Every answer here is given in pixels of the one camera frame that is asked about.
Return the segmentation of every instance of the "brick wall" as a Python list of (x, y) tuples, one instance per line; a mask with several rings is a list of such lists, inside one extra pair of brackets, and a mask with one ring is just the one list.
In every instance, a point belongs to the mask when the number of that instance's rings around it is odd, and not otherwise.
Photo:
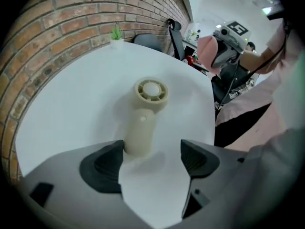
[(118, 23), (126, 41), (153, 33), (167, 52), (166, 20), (189, 16), (182, 0), (30, 0), (8, 33), (0, 53), (1, 160), (8, 179), (21, 176), (14, 138), (27, 107), (63, 67), (109, 43)]

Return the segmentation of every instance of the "cylindrical part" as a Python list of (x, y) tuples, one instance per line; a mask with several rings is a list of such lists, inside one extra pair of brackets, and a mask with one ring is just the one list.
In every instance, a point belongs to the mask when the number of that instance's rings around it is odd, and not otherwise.
[(156, 120), (157, 116), (150, 109), (134, 111), (124, 139), (127, 154), (133, 157), (144, 157), (150, 153)]
[(155, 114), (166, 106), (168, 100), (167, 86), (153, 77), (136, 82), (132, 94), (134, 109), (151, 109)]

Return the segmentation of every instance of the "table surface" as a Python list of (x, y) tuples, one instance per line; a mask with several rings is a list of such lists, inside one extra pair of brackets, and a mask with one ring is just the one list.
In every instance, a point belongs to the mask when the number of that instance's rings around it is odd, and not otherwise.
[(124, 42), (71, 63), (29, 107), (16, 137), (25, 176), (47, 158), (97, 143), (124, 139), (132, 113), (129, 94), (137, 80), (156, 77), (169, 90), (158, 113), (152, 154), (124, 162), (119, 173), (124, 201), (153, 228), (181, 221), (190, 178), (180, 159), (180, 140), (214, 144), (210, 79), (158, 51)]

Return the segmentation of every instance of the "small potted plant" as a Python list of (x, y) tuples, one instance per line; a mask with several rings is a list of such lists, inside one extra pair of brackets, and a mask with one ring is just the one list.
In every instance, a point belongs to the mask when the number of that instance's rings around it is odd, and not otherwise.
[(193, 31), (193, 32), (191, 33), (190, 37), (189, 37), (189, 40), (191, 40), (191, 39), (193, 38), (193, 36), (195, 36), (196, 34), (197, 34), (197, 33)]
[(115, 25), (115, 27), (112, 29), (110, 45), (112, 48), (118, 49), (122, 47), (123, 42), (124, 40), (121, 36), (120, 28), (118, 25)]

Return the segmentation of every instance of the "ceiling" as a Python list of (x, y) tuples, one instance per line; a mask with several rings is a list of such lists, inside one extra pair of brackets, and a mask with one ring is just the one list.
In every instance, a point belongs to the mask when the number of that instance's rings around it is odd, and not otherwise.
[(202, 0), (196, 13), (196, 22), (206, 28), (216, 29), (216, 25), (225, 21), (238, 21), (251, 31), (250, 41), (256, 44), (257, 52), (266, 48), (266, 43), (274, 34), (281, 20), (269, 21), (262, 8), (270, 7), (278, 0)]

